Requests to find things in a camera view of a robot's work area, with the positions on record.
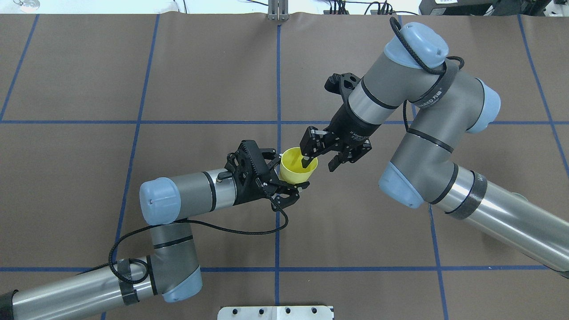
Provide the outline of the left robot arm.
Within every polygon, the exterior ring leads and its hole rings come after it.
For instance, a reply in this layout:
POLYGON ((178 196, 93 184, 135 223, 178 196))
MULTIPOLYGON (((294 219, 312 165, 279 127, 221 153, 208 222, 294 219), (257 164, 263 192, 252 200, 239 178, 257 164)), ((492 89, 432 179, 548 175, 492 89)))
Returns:
POLYGON ((274 148, 242 140, 223 168, 144 182, 140 208, 146 227, 122 235, 105 264, 3 294, 1 318, 79 320, 152 296, 173 303, 196 295, 202 276, 191 230, 198 223, 194 217, 260 199, 282 212, 309 186, 309 170, 287 176, 290 168, 274 148))

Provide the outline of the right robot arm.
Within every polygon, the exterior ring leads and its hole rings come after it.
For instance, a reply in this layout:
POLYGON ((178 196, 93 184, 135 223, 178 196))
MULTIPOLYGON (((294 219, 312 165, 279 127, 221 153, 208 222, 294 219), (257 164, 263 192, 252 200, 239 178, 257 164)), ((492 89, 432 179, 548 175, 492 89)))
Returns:
POLYGON ((299 164, 307 168, 331 151, 330 172, 358 161, 393 111, 413 104, 418 114, 406 125, 380 189, 410 208, 429 203, 568 277, 567 221, 450 159, 464 134, 495 120, 499 95, 464 72, 463 59, 449 56, 447 43, 428 26, 400 25, 394 17, 390 25, 394 38, 362 78, 346 73, 327 79, 325 89, 343 104, 325 129, 307 128, 299 164))

